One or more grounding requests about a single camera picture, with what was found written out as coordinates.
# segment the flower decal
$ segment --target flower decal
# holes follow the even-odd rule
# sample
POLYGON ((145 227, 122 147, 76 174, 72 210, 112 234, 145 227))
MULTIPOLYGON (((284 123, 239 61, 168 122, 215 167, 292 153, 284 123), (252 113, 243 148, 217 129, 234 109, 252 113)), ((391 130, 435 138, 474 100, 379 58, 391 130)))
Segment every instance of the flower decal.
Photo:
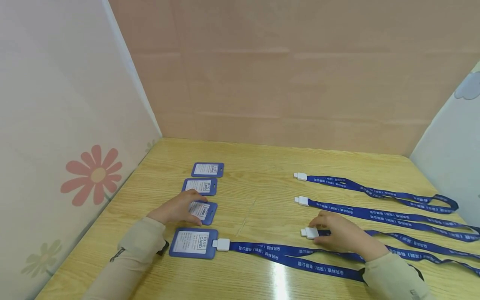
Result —
POLYGON ((121 180, 121 175, 113 174, 122 167, 121 162, 113 164, 118 154, 117 149, 110 149, 102 163, 102 149, 100 145, 95 145, 92 147, 92 154, 83 152, 82 155, 80 155, 80 158, 85 164, 76 160, 69 161, 65 167, 67 171, 75 175, 81 175, 82 177, 63 183, 60 192, 69 193, 82 187, 72 200, 73 205, 81 206, 87 200, 92 189, 95 188, 93 192, 93 203, 96 205, 101 204, 105 199, 103 187, 105 186, 109 192, 113 193, 117 190, 117 185, 114 181, 118 182, 121 180))
POLYGON ((145 152, 148 153, 150 150, 152 150, 153 146, 155 146, 155 140, 152 140, 152 142, 147 143, 147 148, 145 149, 145 152))
POLYGON ((26 259, 28 266, 21 270, 21 274, 30 274, 32 273, 32 278, 37 276, 39 273, 43 274, 47 271, 47 267, 52 267, 57 259, 54 257, 61 250, 60 240, 54 241, 50 248, 47 243, 43 243, 40 247, 40 255, 31 254, 26 259))
POLYGON ((473 100, 480 96, 480 72, 470 73, 464 81, 456 88, 455 98, 473 100))

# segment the wooden table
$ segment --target wooden table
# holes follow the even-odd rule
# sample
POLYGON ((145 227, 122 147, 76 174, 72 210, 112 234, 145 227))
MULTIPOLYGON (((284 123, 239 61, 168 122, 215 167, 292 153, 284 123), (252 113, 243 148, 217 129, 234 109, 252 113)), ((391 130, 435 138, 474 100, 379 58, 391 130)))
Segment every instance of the wooden table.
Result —
MULTIPOLYGON (((37 299, 79 299, 100 270, 116 253, 123 234, 138 219, 175 196, 198 161, 225 163, 225 174, 210 201, 218 203, 213 224, 222 238, 232 241, 278 243, 315 247, 300 236, 300 229, 319 212, 293 202, 304 195, 320 201, 417 213, 394 200, 311 182, 298 181, 294 172, 346 177, 366 186, 418 195, 433 195, 435 188, 403 156, 325 151, 250 144, 161 139, 127 180, 110 205, 75 247, 37 299)), ((456 214, 442 216, 457 222, 456 214)), ((401 232, 453 249, 480 253, 480 242, 465 243, 408 228, 351 218, 363 229, 401 232)), ((175 228, 165 233, 171 241, 175 228)), ((388 245, 408 249, 401 242, 377 237, 388 245)), ((436 254, 439 258, 468 259, 436 254)), ((308 259, 360 269, 334 255, 314 254, 308 259)), ((456 264, 410 262, 420 269, 438 299, 478 299, 480 278, 456 264)), ((158 257, 140 283, 133 299, 372 299, 363 283, 319 275, 237 252, 217 252, 213 260, 158 257)))

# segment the white wall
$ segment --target white wall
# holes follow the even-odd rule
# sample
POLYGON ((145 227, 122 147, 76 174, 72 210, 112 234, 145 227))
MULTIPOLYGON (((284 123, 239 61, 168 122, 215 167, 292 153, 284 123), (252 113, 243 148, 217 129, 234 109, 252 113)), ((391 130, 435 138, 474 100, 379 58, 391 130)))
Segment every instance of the white wall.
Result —
POLYGON ((2 300, 35 297, 161 137, 112 16, 0 0, 2 300))
POLYGON ((438 191, 480 226, 480 63, 433 119, 410 159, 438 191))

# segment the blue id card holder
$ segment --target blue id card holder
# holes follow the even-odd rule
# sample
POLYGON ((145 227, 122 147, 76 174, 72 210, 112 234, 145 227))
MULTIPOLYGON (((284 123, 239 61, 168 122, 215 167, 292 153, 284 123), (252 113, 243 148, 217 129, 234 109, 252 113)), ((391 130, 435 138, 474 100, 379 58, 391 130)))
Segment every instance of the blue id card holder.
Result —
POLYGON ((216 248, 212 244, 217 239, 215 229, 178 228, 168 253, 177 257, 213 259, 216 248))
POLYGON ((224 166, 223 163, 195 163, 192 177, 222 177, 224 166))
POLYGON ((216 194, 216 183, 216 178, 188 178, 183 182, 181 190, 194 189, 202 196, 213 196, 216 194))
POLYGON ((190 203, 188 212, 199 218, 203 225, 211 225, 217 206, 218 205, 213 202, 194 201, 190 203))

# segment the sleeve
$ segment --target sleeve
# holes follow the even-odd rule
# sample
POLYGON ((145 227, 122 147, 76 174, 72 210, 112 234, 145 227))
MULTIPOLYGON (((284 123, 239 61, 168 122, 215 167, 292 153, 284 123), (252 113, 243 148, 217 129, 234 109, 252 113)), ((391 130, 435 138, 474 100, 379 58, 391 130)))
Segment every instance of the sleeve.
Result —
POLYGON ((363 279, 381 299, 435 299, 417 270, 393 253, 367 262, 363 279))
POLYGON ((125 234, 118 252, 100 272, 83 300, 126 300, 136 288, 155 253, 165 245, 165 226, 144 217, 125 234))

